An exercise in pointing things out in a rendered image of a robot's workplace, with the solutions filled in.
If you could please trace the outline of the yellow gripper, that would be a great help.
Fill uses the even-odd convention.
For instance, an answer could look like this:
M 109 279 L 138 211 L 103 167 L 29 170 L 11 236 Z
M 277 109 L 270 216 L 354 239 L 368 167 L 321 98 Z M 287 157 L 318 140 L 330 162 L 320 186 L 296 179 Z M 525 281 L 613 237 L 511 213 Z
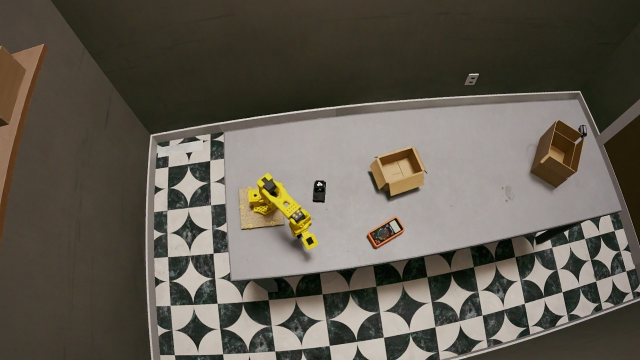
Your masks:
M 289 227 L 291 228 L 291 235 L 293 235 L 293 237 L 302 234 L 303 238 L 302 238 L 302 242 L 305 244 L 307 250 L 314 248 L 314 246 L 318 245 L 317 239 L 315 239 L 314 234 L 313 233 L 309 233 L 308 228 L 312 225 L 311 220 L 308 221 L 306 224 L 304 224 L 304 226 L 301 228 L 294 228 L 291 223 L 289 222 Z

